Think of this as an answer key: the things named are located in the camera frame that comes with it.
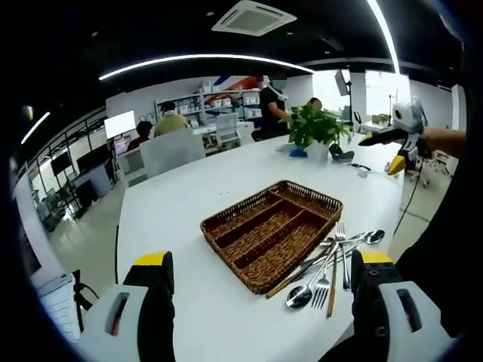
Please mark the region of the person's right hand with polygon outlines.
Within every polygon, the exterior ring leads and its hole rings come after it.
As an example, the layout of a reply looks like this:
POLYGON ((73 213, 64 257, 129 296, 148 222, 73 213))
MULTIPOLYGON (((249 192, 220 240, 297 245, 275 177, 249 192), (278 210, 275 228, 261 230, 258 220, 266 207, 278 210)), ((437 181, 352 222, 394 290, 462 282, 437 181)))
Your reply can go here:
POLYGON ((440 130, 434 127, 426 127, 420 135, 420 138, 428 149, 432 152, 438 149, 440 130))

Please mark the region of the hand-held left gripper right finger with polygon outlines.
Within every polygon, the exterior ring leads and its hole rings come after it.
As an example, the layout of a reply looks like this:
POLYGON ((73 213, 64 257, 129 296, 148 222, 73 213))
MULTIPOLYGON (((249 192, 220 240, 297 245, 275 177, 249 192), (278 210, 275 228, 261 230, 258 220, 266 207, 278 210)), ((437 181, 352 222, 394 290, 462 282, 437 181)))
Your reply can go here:
POLYGON ((438 306, 392 260, 374 250, 351 257, 353 325, 364 361, 437 361, 451 347, 438 306))

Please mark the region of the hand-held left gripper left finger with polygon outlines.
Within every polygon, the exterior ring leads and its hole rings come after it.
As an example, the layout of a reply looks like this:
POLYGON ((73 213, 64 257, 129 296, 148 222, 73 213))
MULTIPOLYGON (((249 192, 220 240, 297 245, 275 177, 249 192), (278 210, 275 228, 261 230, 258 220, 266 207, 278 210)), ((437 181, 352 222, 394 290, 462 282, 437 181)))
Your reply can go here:
POLYGON ((88 310, 77 350, 86 361, 174 361, 170 251, 141 256, 88 310))

